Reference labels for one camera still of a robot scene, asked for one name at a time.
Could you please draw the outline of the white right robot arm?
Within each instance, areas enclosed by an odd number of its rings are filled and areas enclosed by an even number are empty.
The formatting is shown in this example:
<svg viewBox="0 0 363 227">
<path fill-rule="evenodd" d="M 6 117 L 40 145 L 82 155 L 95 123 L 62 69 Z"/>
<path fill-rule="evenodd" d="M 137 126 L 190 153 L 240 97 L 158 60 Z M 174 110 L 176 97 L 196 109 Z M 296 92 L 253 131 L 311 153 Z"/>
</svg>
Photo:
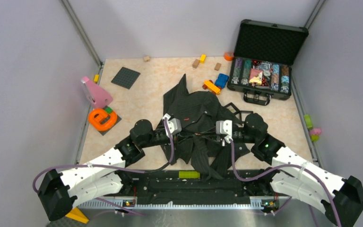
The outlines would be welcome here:
<svg viewBox="0 0 363 227">
<path fill-rule="evenodd" d="M 353 227 L 360 217 L 362 182 L 352 175 L 335 175 L 302 158 L 268 133 L 268 125 L 259 114 L 247 115 L 241 127 L 231 120 L 217 121 L 210 135 L 231 146 L 231 165 L 237 179 L 251 182 L 263 178 L 258 182 L 262 194 L 276 192 L 304 202 L 324 213 L 337 227 Z M 237 142 L 252 144 L 254 156 L 270 168 L 255 177 L 240 176 L 235 168 Z"/>
</svg>

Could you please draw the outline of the dark pinstriped garment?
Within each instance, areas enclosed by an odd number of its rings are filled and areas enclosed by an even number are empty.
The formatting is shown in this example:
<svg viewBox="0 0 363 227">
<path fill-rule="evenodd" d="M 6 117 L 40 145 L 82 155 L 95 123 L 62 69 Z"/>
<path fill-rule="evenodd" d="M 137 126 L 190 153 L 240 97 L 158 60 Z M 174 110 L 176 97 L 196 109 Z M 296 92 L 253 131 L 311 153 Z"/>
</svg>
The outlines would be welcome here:
<svg viewBox="0 0 363 227">
<path fill-rule="evenodd" d="M 174 151 L 171 151 L 170 145 L 162 145 L 166 158 L 173 155 L 172 165 L 182 159 L 207 178 L 223 179 L 232 165 L 231 146 L 226 144 L 223 147 L 203 134 L 212 132 L 216 121 L 232 120 L 234 124 L 242 121 L 222 106 L 213 93 L 190 93 L 186 76 L 182 76 L 179 83 L 163 95 L 163 100 L 163 112 L 179 119 L 182 129 L 191 133 L 191 138 L 174 145 Z"/>
</svg>

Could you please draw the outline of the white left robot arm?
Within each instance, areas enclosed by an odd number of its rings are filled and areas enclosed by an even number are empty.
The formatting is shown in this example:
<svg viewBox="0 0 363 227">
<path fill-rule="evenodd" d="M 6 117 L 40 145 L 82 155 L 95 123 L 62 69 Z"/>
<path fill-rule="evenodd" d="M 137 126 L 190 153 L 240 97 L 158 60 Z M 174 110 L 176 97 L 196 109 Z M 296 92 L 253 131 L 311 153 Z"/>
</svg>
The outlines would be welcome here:
<svg viewBox="0 0 363 227">
<path fill-rule="evenodd" d="M 181 131 L 180 120 L 168 114 L 162 117 L 156 130 L 149 120 L 139 120 L 130 129 L 128 137 L 99 157 L 82 165 L 52 166 L 40 172 L 33 180 L 33 190 L 48 220 L 59 220 L 78 205 L 104 195 L 130 194 L 133 183 L 127 173 L 143 174 L 144 171 L 128 167 L 145 155 L 143 148 L 170 145 L 168 163 L 171 163 L 175 139 Z M 37 187 L 39 177 L 43 180 Z"/>
</svg>

